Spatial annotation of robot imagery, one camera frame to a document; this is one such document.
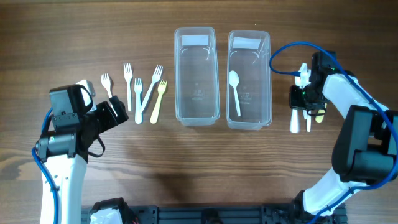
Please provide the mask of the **yellow spoon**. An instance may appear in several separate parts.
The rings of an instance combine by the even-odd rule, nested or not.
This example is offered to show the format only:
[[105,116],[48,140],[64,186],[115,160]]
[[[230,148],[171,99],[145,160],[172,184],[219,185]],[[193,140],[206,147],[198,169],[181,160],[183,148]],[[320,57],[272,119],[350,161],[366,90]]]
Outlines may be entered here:
[[324,119],[324,116],[325,116],[325,113],[326,113],[326,107],[327,107],[327,104],[325,103],[323,108],[318,110],[318,112],[317,112],[318,115],[315,117],[315,121],[317,123],[322,123],[323,122],[323,119]]

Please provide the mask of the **white spoon thick handle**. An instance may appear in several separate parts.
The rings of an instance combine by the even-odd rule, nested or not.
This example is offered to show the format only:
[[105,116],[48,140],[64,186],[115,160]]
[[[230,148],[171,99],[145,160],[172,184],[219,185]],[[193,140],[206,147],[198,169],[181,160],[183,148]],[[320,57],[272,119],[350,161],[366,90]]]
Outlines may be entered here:
[[296,108],[292,109],[289,131],[294,134],[297,134],[300,131],[299,110]]

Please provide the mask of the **white spoon top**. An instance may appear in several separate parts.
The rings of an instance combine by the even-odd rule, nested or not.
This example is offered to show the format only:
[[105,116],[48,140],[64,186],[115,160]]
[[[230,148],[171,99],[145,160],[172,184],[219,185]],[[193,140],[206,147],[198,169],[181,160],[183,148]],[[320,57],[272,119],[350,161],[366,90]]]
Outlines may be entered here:
[[307,120],[307,110],[303,110],[302,113],[304,120]]

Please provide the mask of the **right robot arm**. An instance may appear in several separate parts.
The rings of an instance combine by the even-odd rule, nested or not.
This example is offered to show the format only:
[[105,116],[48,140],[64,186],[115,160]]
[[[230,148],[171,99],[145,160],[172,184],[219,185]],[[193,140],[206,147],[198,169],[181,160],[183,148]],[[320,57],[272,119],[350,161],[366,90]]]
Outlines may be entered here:
[[397,112],[364,94],[350,71],[338,69],[334,52],[315,52],[312,65],[300,67],[289,91],[290,132],[299,132],[299,114],[310,129],[312,119],[322,118],[328,104],[345,121],[333,148],[332,167],[292,201],[292,221],[314,223],[332,215],[355,193],[397,177],[397,140],[386,124],[389,121],[397,127]]

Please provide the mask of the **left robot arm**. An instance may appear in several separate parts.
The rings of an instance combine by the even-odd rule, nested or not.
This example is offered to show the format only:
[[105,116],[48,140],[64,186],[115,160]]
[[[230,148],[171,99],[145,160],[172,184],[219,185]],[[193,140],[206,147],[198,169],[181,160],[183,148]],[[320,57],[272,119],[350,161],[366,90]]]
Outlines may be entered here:
[[117,96],[94,104],[79,84],[53,88],[52,104],[32,156],[42,172],[41,223],[80,223],[81,196],[89,151],[100,134],[128,120]]

